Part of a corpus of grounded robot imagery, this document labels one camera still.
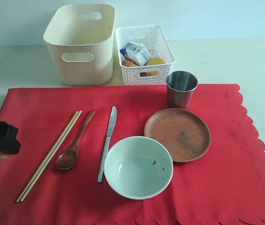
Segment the brown plate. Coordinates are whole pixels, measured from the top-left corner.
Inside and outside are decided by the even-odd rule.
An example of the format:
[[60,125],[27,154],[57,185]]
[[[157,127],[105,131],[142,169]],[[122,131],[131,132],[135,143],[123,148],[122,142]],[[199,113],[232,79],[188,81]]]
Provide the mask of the brown plate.
[[212,140],[202,119],[178,108],[154,113],[146,122],[144,135],[162,143],[175,162],[190,162],[202,157]]

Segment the table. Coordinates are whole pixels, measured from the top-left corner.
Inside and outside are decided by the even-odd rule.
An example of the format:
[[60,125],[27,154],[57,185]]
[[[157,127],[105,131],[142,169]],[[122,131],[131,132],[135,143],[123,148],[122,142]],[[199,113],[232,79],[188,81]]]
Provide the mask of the table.
[[[243,105],[265,142],[265,37],[173,41],[169,45],[176,58],[173,70],[189,71],[200,83],[240,85]],[[105,85],[123,85],[116,55],[113,77]],[[0,107],[8,88],[63,86],[45,45],[0,47]]]

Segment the white bowl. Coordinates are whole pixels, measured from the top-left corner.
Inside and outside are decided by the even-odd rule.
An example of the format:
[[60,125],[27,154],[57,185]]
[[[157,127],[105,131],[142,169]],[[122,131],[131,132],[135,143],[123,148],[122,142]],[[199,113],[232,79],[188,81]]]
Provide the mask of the white bowl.
[[161,143],[149,137],[132,136],[110,149],[104,175],[110,187],[126,198],[151,198],[169,185],[173,161]]

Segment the knife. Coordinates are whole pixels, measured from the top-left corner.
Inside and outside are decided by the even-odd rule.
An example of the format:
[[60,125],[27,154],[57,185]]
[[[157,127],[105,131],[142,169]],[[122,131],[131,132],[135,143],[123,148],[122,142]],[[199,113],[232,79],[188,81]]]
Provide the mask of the knife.
[[114,126],[115,126],[116,120],[117,120],[117,108],[115,106],[113,106],[112,111],[110,113],[108,129],[107,129],[107,134],[106,134],[106,140],[105,140],[105,145],[104,145],[104,149],[103,149],[103,155],[102,155],[102,159],[101,159],[99,175],[98,175],[98,179],[97,179],[98,183],[102,182],[104,162],[105,162],[105,158],[107,156],[107,152],[109,149],[109,143],[110,143],[110,139],[112,138],[112,134],[114,131]]

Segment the white wall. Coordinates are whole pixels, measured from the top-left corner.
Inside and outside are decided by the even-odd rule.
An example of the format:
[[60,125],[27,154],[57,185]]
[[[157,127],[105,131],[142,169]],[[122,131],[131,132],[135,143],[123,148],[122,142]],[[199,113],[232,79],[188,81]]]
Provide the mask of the white wall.
[[[94,0],[0,0],[0,46],[41,45],[54,12]],[[168,40],[265,37],[265,0],[102,0],[115,26],[159,24]]]

